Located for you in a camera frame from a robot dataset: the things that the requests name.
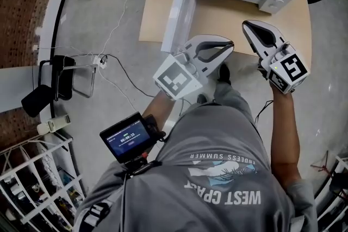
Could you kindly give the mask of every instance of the electrical cord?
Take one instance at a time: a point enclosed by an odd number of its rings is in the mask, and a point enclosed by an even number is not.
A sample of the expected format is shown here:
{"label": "electrical cord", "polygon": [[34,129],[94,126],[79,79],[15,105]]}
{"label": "electrical cord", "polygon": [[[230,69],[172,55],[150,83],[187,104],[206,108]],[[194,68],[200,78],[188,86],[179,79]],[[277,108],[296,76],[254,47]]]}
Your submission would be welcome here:
{"label": "electrical cord", "polygon": [[264,107],[262,108],[262,110],[259,112],[259,114],[256,116],[255,118],[255,125],[257,126],[257,123],[259,122],[259,118],[261,113],[267,108],[267,106],[269,106],[271,103],[273,103],[273,100],[269,100],[265,103]]}
{"label": "electrical cord", "polygon": [[133,106],[131,100],[128,98],[128,96],[127,96],[125,93],[123,93],[123,91],[121,90],[121,88],[119,88],[119,87],[117,86],[117,84],[113,83],[111,80],[107,79],[105,76],[102,75],[102,73],[100,72],[100,65],[98,65],[98,72],[99,72],[99,74],[101,75],[101,77],[102,77],[103,79],[105,79],[107,82],[109,82],[109,83],[111,83],[112,85],[114,85],[114,86],[127,98],[127,100],[128,100],[128,102],[129,102],[129,104],[131,105],[131,107],[134,109],[135,112],[137,112],[137,110],[136,110],[135,107]]}
{"label": "electrical cord", "polygon": [[122,15],[121,15],[121,17],[120,17],[120,19],[119,19],[119,22],[118,22],[117,26],[116,26],[114,29],[111,30],[110,35],[109,35],[108,39],[106,40],[106,42],[105,42],[105,44],[104,44],[103,51],[100,52],[100,54],[98,54],[98,58],[99,58],[99,56],[100,56],[101,54],[104,53],[104,51],[105,51],[105,49],[106,49],[106,46],[107,46],[107,43],[108,43],[108,41],[110,40],[112,33],[120,26],[121,20],[122,20],[124,14],[125,14],[125,12],[126,12],[126,3],[127,3],[127,1],[128,1],[128,0],[126,0],[125,3],[123,4],[123,13],[122,13]]}
{"label": "electrical cord", "polygon": [[[88,56],[88,55],[96,55],[95,53],[88,53],[88,54],[81,54],[81,55],[73,55],[73,56],[70,56],[70,58],[73,58],[73,57],[79,57],[79,56]],[[154,98],[155,96],[153,96],[153,95],[149,95],[149,94],[147,94],[147,93],[145,93],[142,89],[140,89],[140,88],[138,88],[135,84],[134,84],[134,82],[131,80],[131,78],[129,77],[129,75],[128,75],[128,73],[127,73],[127,71],[126,71],[126,69],[125,69],[125,67],[122,65],[122,63],[120,62],[120,60],[118,59],[118,57],[116,57],[116,56],[114,56],[114,55],[112,55],[112,54],[104,54],[103,55],[103,57],[101,57],[101,63],[102,62],[104,62],[105,60],[107,60],[107,56],[110,56],[110,57],[113,57],[113,58],[115,58],[116,60],[117,60],[117,62],[120,64],[120,66],[121,66],[121,68],[123,69],[123,71],[125,72],[125,74],[126,74],[126,76],[127,76],[127,78],[128,78],[128,80],[130,81],[130,83],[132,83],[132,85],[139,91],[139,92],[141,92],[142,94],[144,94],[145,96],[147,96],[147,97],[150,97],[150,98]],[[181,100],[183,100],[183,102],[187,102],[189,105],[192,105],[188,100],[186,100],[186,99],[184,99],[184,98],[182,98]],[[184,105],[183,105],[183,103],[182,103],[182,107],[181,107],[181,111],[180,111],[180,114],[179,115],[181,115],[181,113],[182,113],[182,110],[183,110],[183,108],[184,108]]]}

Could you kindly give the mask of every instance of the display screen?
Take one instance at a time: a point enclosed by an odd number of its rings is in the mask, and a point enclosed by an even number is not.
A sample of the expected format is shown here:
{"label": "display screen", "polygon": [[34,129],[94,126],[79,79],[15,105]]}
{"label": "display screen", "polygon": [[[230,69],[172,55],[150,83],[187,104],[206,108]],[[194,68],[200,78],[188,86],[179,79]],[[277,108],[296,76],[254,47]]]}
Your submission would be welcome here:
{"label": "display screen", "polygon": [[108,137],[107,142],[116,155],[121,155],[149,138],[150,136],[146,129],[140,120],[138,120],[121,131],[118,131],[116,134]]}

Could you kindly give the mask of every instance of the sneaker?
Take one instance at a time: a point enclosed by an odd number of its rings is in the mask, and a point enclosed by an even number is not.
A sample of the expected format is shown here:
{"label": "sneaker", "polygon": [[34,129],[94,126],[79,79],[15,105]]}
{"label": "sneaker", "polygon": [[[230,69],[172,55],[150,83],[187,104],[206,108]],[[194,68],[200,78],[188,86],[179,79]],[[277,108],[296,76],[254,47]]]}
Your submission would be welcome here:
{"label": "sneaker", "polygon": [[205,104],[207,102],[208,102],[208,100],[207,100],[205,95],[203,95],[203,94],[199,94],[198,95],[198,97],[197,97],[197,104]]}
{"label": "sneaker", "polygon": [[225,63],[222,63],[219,68],[219,78],[217,79],[219,82],[225,82],[231,85],[231,82],[229,81],[230,73],[227,65]]}

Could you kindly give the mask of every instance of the person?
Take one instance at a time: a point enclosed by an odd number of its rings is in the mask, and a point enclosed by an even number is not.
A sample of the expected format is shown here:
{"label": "person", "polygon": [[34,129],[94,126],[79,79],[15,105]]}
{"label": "person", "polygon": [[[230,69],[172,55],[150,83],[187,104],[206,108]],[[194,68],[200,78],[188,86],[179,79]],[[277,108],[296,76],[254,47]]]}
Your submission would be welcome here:
{"label": "person", "polygon": [[[110,195],[111,207],[93,231],[318,231],[313,189],[297,169],[300,156],[294,102],[273,85],[271,162],[248,103],[219,69],[215,102],[198,96],[157,156],[160,166],[125,182],[113,162],[78,208]],[[159,92],[145,110],[162,129],[174,102]]]}

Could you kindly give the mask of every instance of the gray floor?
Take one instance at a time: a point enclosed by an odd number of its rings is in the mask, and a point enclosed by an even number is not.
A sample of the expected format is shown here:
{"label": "gray floor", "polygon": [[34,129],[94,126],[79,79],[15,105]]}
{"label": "gray floor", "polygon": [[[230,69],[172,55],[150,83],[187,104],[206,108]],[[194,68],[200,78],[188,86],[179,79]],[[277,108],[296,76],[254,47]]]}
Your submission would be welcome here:
{"label": "gray floor", "polygon": [[[123,12],[125,0],[66,0],[60,25],[57,46],[72,46],[83,53],[100,53]],[[128,0],[126,13],[120,26],[112,33],[105,53],[119,57],[130,78],[151,95],[159,90],[152,76],[166,54],[159,51],[160,44],[139,42],[139,30],[145,0]],[[329,148],[339,152],[346,148],[348,131],[348,2],[323,0],[309,6],[312,19],[312,74],[294,93],[296,120],[301,140],[300,172],[313,182],[317,189],[323,176],[310,168]],[[57,48],[57,54],[80,54],[71,48]],[[79,64],[90,63],[90,57],[76,57]],[[272,99],[268,83],[251,66],[257,59],[233,53],[228,59],[233,86],[249,102],[253,116]],[[128,81],[120,65],[109,57],[102,74],[116,83],[142,112],[151,101]],[[88,87],[86,79],[78,78],[81,88]],[[212,96],[214,82],[204,88]],[[195,102],[197,93],[187,99]],[[77,94],[70,101],[60,101],[58,113],[67,111],[72,125],[67,131],[74,137],[73,151],[78,170],[83,174],[87,191],[114,158],[103,144],[99,132],[133,113],[132,107],[119,90],[96,76],[94,95],[90,99]],[[177,102],[166,130],[175,123],[181,108]],[[272,109],[263,112],[258,128],[267,150],[270,150]],[[159,150],[154,148],[152,157]]]}

